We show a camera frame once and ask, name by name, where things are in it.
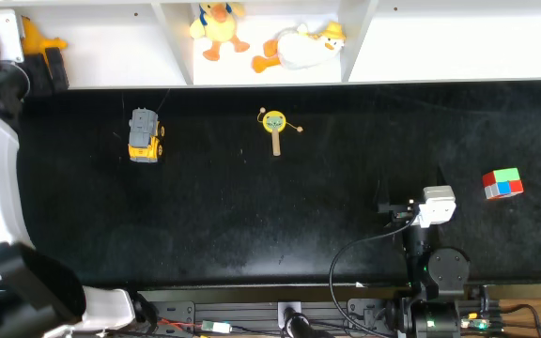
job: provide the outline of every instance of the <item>blue square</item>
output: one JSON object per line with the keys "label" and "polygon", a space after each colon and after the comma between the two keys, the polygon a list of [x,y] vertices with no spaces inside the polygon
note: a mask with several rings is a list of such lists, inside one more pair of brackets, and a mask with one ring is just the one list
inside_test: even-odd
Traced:
{"label": "blue square", "polygon": [[508,182],[498,183],[498,192],[500,194],[511,193],[511,185]]}

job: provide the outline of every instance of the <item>yellow hat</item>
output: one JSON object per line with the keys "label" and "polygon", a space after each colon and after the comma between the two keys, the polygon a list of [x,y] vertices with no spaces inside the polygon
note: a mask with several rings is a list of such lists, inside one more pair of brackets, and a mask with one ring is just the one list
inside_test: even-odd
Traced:
{"label": "yellow hat", "polygon": [[320,33],[320,35],[327,38],[346,39],[346,36],[342,33],[342,25],[336,22],[330,22],[327,25],[327,29]]}

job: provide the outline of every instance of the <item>duck beak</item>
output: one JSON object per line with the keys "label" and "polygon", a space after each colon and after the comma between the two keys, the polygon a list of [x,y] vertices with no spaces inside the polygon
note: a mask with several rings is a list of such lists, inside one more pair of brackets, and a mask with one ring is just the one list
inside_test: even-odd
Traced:
{"label": "duck beak", "polygon": [[214,6],[211,14],[212,18],[214,18],[214,20],[216,20],[218,23],[224,23],[226,21],[226,16],[228,15],[226,12],[226,6],[223,6],[223,4]]}

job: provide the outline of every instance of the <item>yellow and gray toy truck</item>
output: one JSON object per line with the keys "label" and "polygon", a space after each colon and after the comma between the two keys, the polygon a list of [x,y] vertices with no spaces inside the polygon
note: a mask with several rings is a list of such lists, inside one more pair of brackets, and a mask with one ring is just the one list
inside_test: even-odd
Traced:
{"label": "yellow and gray toy truck", "polygon": [[129,156],[131,161],[155,163],[162,158],[164,149],[162,139],[164,126],[158,121],[158,115],[148,109],[138,108],[132,111],[129,121]]}

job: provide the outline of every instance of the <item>wooden handle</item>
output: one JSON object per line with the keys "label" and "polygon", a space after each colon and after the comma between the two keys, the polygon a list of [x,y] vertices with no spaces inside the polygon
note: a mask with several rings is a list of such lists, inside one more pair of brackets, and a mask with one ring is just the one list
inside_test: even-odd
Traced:
{"label": "wooden handle", "polygon": [[281,156],[281,144],[279,143],[279,131],[272,130],[272,155]]}

